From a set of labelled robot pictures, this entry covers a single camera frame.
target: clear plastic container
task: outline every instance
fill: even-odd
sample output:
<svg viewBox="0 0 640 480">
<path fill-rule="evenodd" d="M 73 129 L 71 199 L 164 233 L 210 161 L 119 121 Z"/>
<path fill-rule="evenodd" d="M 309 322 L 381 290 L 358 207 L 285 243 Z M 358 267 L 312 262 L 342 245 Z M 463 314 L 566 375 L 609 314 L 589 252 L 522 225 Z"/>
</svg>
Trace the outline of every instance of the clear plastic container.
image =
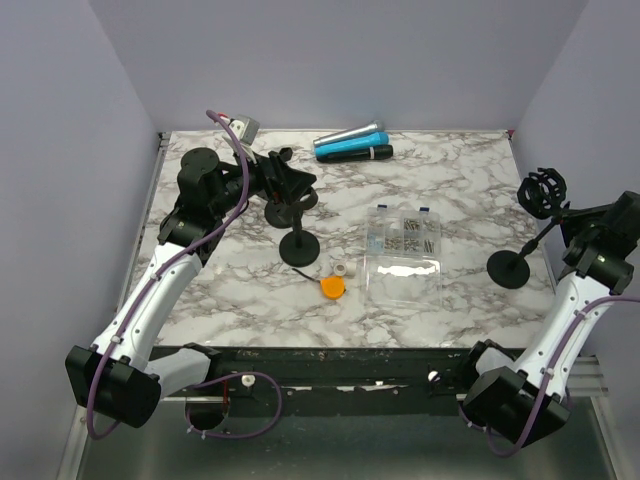
<svg viewBox="0 0 640 480">
<path fill-rule="evenodd" d="M 365 303 L 436 310 L 441 306 L 440 217 L 379 206 L 367 211 Z"/>
</svg>

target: gray floor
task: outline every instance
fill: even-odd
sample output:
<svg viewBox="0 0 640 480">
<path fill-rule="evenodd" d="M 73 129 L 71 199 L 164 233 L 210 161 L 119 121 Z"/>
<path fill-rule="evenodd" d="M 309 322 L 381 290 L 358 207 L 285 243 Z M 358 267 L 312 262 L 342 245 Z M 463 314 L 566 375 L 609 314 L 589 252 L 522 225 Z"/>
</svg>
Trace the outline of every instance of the gray floor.
<svg viewBox="0 0 640 480">
<path fill-rule="evenodd" d="M 588 400 L 568 425 L 514 458 L 454 417 L 284 418 L 253 440 L 187 435 L 183 405 L 163 403 L 142 429 L 90 442 L 82 479 L 614 479 Z M 261 420 L 233 419 L 234 432 Z"/>
</svg>

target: gray wall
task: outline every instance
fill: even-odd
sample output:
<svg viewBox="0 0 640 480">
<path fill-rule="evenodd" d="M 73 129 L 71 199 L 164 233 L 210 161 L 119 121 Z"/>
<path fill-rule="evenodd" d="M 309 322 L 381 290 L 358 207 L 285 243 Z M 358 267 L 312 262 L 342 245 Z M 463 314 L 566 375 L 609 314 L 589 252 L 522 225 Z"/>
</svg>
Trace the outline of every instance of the gray wall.
<svg viewBox="0 0 640 480">
<path fill-rule="evenodd" d="M 90 0 L 164 130 L 512 128 L 585 0 Z"/>
<path fill-rule="evenodd" d="M 515 134 L 523 173 L 553 166 L 577 208 L 640 193 L 640 2 L 591 0 Z M 558 273 L 560 235 L 547 249 Z M 640 267 L 640 255 L 630 259 Z M 640 270 L 626 293 L 640 295 Z M 603 365 L 630 452 L 640 451 L 640 308 L 616 306 L 599 322 L 589 350 Z M 640 473 L 640 456 L 633 455 Z"/>
<path fill-rule="evenodd" d="M 54 478 L 64 358 L 113 315 L 157 150 L 85 0 L 0 6 L 0 478 Z"/>
</svg>

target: white marble surface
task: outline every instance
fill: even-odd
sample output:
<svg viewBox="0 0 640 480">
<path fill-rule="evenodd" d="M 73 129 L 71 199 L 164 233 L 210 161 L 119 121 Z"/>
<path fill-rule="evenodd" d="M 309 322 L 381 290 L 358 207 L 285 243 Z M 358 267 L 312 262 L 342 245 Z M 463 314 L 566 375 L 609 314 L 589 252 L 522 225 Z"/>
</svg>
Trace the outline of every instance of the white marble surface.
<svg viewBox="0 0 640 480">
<path fill-rule="evenodd" d="M 515 200 L 520 183 L 506 135 L 408 132 L 391 135 L 396 155 L 387 162 L 318 164 L 312 140 L 326 132 L 261 132 L 254 150 L 294 149 L 291 165 L 318 177 L 319 203 L 303 225 L 322 252 L 305 272 L 329 275 L 332 259 L 361 259 L 370 206 L 428 206 L 442 220 L 442 307 L 418 312 L 365 307 L 356 280 L 338 301 L 292 272 L 278 255 L 286 233 L 263 218 L 252 199 L 228 229 L 201 274 L 189 285 L 163 327 L 158 343 L 220 346 L 468 347 L 491 338 L 524 347 L 552 301 L 542 255 L 529 257 L 532 276 L 517 291 L 493 284 L 487 258 L 518 249 L 535 234 Z M 176 175 L 188 150 L 206 146 L 223 161 L 231 150 L 219 132 L 174 132 L 146 226 L 136 278 L 156 245 L 158 226 L 178 195 Z"/>
</svg>

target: orange round object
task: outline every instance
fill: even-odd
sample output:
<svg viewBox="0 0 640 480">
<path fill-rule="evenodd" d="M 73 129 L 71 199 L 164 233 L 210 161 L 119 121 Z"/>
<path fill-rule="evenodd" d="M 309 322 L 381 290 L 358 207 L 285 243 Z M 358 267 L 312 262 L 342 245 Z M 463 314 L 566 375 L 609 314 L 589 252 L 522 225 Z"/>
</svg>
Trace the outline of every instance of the orange round object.
<svg viewBox="0 0 640 480">
<path fill-rule="evenodd" d="M 320 280 L 322 292 L 331 300 L 339 299 L 345 291 L 344 280 L 342 277 L 327 277 Z"/>
</svg>

